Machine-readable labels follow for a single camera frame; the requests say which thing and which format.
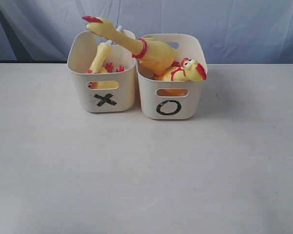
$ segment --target storage bin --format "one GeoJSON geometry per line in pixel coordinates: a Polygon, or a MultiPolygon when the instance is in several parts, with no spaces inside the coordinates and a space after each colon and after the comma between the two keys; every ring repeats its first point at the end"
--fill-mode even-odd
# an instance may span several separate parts
{"type": "MultiPolygon", "coordinates": [[[[127,30],[123,33],[135,39],[127,30]]],[[[136,60],[131,53],[119,46],[112,45],[112,53],[106,63],[113,63],[113,71],[123,66],[125,71],[119,73],[88,74],[87,71],[97,54],[99,36],[90,31],[76,36],[67,61],[81,106],[88,112],[120,112],[132,107],[135,102],[136,60]],[[118,87],[111,89],[90,89],[89,83],[96,81],[117,81],[118,87]]]]}
{"type": "MultiPolygon", "coordinates": [[[[149,34],[142,38],[154,38],[164,42],[178,43],[176,61],[184,58],[196,59],[206,73],[207,64],[199,41],[186,34],[149,34]]],[[[152,119],[187,119],[192,117],[199,103],[204,81],[157,81],[152,80],[153,73],[136,65],[142,112],[152,119]],[[161,89],[186,89],[187,94],[181,97],[163,97],[157,94],[161,89]]]]}

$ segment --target letter x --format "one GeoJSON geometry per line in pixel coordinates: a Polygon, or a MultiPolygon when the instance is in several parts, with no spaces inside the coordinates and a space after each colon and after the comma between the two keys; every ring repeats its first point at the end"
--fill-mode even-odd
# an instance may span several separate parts
{"type": "Polygon", "coordinates": [[[117,102],[113,101],[113,100],[110,100],[110,98],[112,97],[113,95],[112,94],[107,94],[105,95],[104,97],[100,96],[100,95],[97,95],[95,94],[94,97],[97,98],[97,99],[100,99],[101,101],[99,101],[99,103],[97,104],[97,106],[101,106],[103,105],[104,103],[108,103],[112,106],[115,106],[117,104],[117,102]]]}

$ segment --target table surface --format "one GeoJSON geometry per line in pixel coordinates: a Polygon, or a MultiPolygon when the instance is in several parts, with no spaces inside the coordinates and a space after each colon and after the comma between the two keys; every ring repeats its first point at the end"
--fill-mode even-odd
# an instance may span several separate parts
{"type": "Polygon", "coordinates": [[[83,110],[0,64],[0,234],[293,234],[293,64],[209,65],[189,120],[83,110]]]}

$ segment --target white backdrop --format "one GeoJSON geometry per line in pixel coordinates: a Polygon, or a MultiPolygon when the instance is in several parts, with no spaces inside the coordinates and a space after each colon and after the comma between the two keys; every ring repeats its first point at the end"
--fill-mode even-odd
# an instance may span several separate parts
{"type": "Polygon", "coordinates": [[[67,60],[83,15],[141,37],[186,33],[208,63],[293,63],[293,0],[0,0],[33,59],[67,60]]]}

